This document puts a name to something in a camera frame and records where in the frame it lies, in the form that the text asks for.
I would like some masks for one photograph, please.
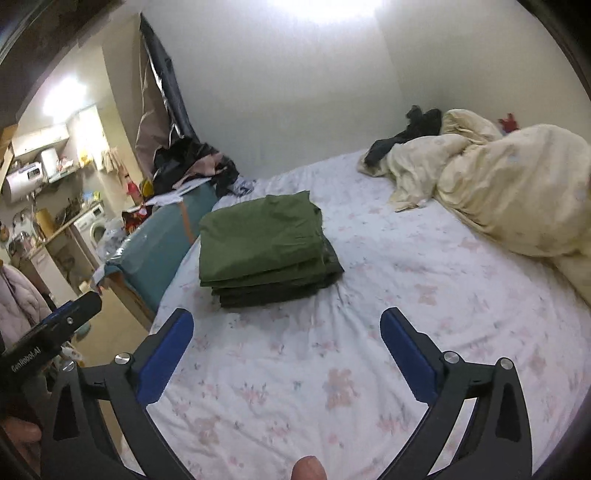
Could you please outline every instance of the washing machine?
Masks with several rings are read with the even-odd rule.
[[[107,220],[105,206],[102,202],[99,202],[74,222],[76,236],[83,242],[97,265],[102,262],[96,254],[96,246],[106,232]]]

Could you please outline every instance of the countertop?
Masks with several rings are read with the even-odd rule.
[[[44,242],[42,242],[41,244],[37,245],[33,250],[31,250],[26,256],[25,258],[33,258],[35,255],[37,255],[43,248],[45,248],[45,246],[51,242],[52,240],[55,240],[59,235],[61,235],[63,232],[65,232],[69,227],[72,226],[72,224],[78,220],[78,218],[80,218],[82,215],[84,215],[85,213],[90,212],[94,207],[96,207],[100,202],[92,202],[87,208],[84,208],[80,211],[80,213],[78,215],[76,215],[74,218],[72,218],[71,220],[68,220],[66,223],[64,223],[61,227],[59,227],[55,233],[47,238]]]

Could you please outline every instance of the silver bolt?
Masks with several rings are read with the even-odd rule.
[[[511,370],[513,368],[513,362],[508,358],[501,358],[501,367],[505,370]]]
[[[460,356],[456,352],[445,352],[443,354],[443,359],[448,364],[456,364],[460,361]]]
[[[74,360],[68,360],[61,369],[64,372],[71,372],[72,370],[74,370],[75,366],[76,362]]]
[[[130,360],[131,355],[128,353],[119,353],[118,355],[115,355],[115,363],[117,365],[125,365]]]

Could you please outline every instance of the bed sheet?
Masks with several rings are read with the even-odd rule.
[[[162,299],[153,331],[176,307],[193,314],[195,330],[148,411],[198,480],[288,479],[305,455],[316,455],[329,479],[377,478],[426,410],[380,338],[380,315],[392,306],[442,351],[514,360],[534,469],[589,389],[591,315],[566,280],[473,233],[435,201],[395,213],[392,183],[358,173],[358,157],[259,181],[215,207],[310,190],[345,269],[335,285],[307,299],[223,310],[199,286],[196,242]],[[434,470],[450,462],[471,405]]]

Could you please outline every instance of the tan floor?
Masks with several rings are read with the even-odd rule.
[[[112,291],[105,290],[102,300],[101,312],[90,321],[90,332],[76,343],[76,348],[84,355],[86,367],[108,364],[118,353],[133,353],[148,335]],[[111,404],[101,401],[100,407],[111,438],[119,450],[121,429]]]

